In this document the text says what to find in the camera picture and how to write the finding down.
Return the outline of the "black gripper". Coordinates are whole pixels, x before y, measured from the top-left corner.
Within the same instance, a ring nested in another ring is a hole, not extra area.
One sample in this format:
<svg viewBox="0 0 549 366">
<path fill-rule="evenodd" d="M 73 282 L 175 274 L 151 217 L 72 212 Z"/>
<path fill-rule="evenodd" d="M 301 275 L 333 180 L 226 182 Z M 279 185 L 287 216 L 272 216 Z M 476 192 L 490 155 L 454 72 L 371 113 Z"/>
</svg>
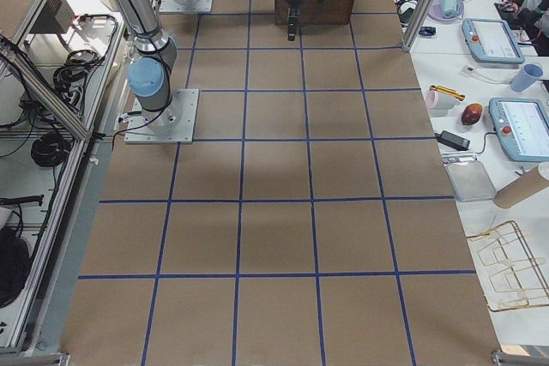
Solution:
<svg viewBox="0 0 549 366">
<path fill-rule="evenodd" d="M 284 0 L 289 9 L 287 16 L 287 40 L 294 41 L 299 29 L 299 9 L 305 4 L 306 0 Z"/>
</svg>

